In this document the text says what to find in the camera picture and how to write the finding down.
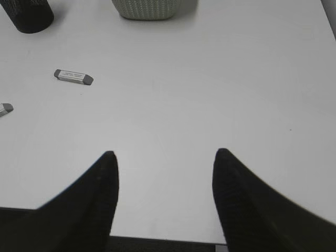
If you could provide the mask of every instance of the gray eraser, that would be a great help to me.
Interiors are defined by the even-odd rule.
[[[0,117],[6,115],[14,110],[13,106],[9,103],[0,104]]]
[[[85,73],[71,72],[57,69],[54,76],[63,81],[69,81],[73,83],[79,83],[84,85],[91,85],[93,83],[93,78]]]
[[[14,110],[13,106],[9,103],[3,103],[4,109],[7,111],[7,113],[12,112]]]

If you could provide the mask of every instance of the table surface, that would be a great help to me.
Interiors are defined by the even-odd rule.
[[[229,148],[286,197],[336,223],[336,46],[318,0],[182,1],[134,22],[106,0],[50,0],[19,33],[0,10],[0,203],[36,208],[115,151],[112,235],[224,243],[212,197]],[[59,81],[84,72],[92,86]]]

